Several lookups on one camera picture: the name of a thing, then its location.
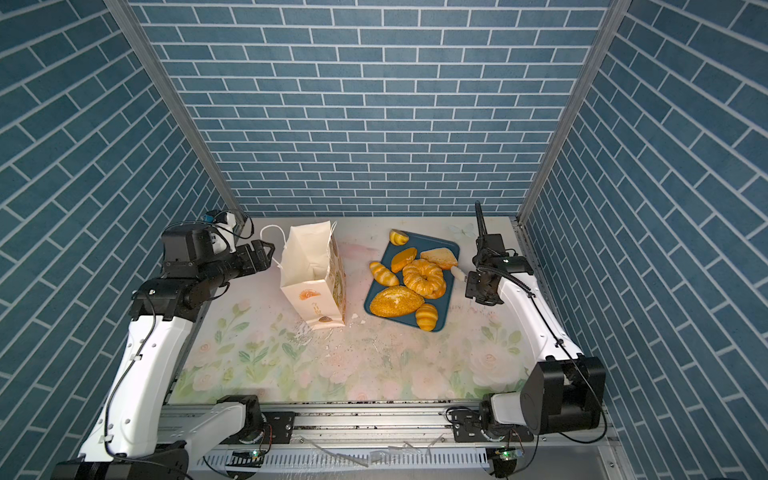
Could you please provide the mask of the small yellow bread piece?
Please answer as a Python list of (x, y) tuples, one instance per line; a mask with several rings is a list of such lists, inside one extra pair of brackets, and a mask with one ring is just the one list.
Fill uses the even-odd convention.
[(404, 246), (409, 241), (409, 236), (399, 230), (391, 230), (389, 233), (389, 241), (395, 246)]

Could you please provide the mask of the small striped croissant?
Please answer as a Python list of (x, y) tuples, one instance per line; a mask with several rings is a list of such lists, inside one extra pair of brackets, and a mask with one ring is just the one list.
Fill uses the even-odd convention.
[(418, 327), (421, 330), (431, 332), (436, 328), (438, 322), (437, 308), (429, 303), (422, 304), (415, 312), (414, 316)]

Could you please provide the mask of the large twisted ring bread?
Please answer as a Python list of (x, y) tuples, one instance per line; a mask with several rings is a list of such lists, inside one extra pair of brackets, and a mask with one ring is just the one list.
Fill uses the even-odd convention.
[(431, 262), (414, 260), (402, 270), (402, 274), (405, 286), (425, 299), (438, 299), (446, 293), (443, 270)]

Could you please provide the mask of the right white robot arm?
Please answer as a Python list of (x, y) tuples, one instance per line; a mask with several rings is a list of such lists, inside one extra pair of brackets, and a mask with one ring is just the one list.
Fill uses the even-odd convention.
[(522, 441), (560, 435), (579, 445), (602, 441), (608, 433), (603, 406), (606, 369), (568, 336), (543, 298), (533, 270), (522, 257), (450, 272), (465, 283), (465, 296), (484, 306), (499, 306), (522, 327), (534, 364), (522, 386), (486, 394), (478, 420), (458, 429), (476, 429), (490, 442)]

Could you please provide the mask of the large seeded oval loaf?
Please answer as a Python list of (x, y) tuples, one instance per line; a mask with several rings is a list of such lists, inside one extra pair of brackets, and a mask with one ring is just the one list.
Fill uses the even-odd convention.
[(372, 315), (396, 318), (414, 313), (425, 303), (424, 298), (405, 286), (388, 287), (376, 294), (370, 302)]

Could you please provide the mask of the triangular toast bread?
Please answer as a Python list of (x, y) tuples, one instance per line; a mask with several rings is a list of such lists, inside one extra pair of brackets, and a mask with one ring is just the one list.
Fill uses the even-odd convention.
[(422, 251), (420, 258), (437, 265), (442, 270), (450, 270), (459, 264), (456, 255), (447, 247)]

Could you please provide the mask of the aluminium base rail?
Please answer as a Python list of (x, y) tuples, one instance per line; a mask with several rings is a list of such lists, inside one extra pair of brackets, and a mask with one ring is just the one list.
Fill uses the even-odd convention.
[(166, 405), (157, 421), (110, 421), (117, 454), (182, 447), (187, 467), (233, 478), (259, 474), (479, 469), (500, 478), (631, 479), (612, 428), (534, 434), (515, 418), (495, 425), (475, 402)]

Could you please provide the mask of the dark teal tray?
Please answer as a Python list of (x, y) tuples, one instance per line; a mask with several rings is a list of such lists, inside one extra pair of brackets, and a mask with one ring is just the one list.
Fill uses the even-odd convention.
[(447, 319), (458, 265), (458, 244), (414, 232), (390, 232), (383, 257), (370, 264), (373, 282), (364, 301), (373, 316), (427, 332)]

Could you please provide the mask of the orange oval bread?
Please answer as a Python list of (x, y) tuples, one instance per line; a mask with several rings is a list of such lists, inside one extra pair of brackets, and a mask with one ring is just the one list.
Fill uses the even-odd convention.
[(418, 250), (415, 247), (398, 252), (391, 261), (390, 270), (393, 273), (402, 271), (408, 264), (416, 259), (417, 255)]

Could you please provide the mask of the striped long bread roll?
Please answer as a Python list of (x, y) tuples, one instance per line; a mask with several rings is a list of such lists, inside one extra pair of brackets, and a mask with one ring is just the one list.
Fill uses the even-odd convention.
[(397, 276), (380, 262), (371, 262), (369, 264), (369, 269), (373, 279), (382, 286), (394, 287), (400, 284)]

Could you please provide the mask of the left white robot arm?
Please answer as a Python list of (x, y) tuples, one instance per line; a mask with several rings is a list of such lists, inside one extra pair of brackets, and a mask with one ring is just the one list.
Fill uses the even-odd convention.
[(222, 441), (249, 444), (267, 433), (257, 396), (235, 395), (161, 441), (167, 391), (201, 308), (231, 280), (268, 270), (275, 251), (254, 240), (215, 252), (195, 230), (162, 242), (162, 273), (133, 295), (125, 350), (102, 411), (78, 455), (54, 467), (54, 479), (186, 479), (190, 464)]

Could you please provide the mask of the white paper bread bag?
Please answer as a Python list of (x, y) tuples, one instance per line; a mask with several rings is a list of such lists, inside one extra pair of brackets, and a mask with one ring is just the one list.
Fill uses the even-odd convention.
[(331, 221), (271, 227), (282, 236), (280, 289), (312, 330), (346, 325), (346, 275)]

